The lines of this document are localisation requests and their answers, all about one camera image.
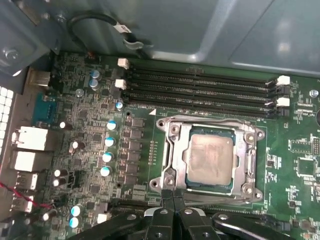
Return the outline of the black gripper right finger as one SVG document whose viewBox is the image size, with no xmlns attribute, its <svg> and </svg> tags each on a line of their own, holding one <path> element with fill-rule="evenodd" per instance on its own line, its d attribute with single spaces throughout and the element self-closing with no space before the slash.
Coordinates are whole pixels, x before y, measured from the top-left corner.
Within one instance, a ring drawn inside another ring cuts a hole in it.
<svg viewBox="0 0 320 240">
<path fill-rule="evenodd" d="M 191 240 L 292 240 L 281 233 L 242 216 L 218 212 L 212 217 L 202 216 L 187 207 L 183 191 L 173 191 L 174 209 L 178 214 L 185 238 Z"/>
</svg>

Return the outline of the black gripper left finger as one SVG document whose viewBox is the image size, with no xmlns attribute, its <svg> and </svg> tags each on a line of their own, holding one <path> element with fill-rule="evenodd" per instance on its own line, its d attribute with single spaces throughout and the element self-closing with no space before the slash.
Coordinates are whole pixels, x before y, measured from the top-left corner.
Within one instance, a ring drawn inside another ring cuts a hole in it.
<svg viewBox="0 0 320 240">
<path fill-rule="evenodd" d="M 78 233 L 71 240 L 171 240 L 173 237 L 173 191 L 161 192 L 161 205 L 144 217 L 122 213 Z"/>
</svg>

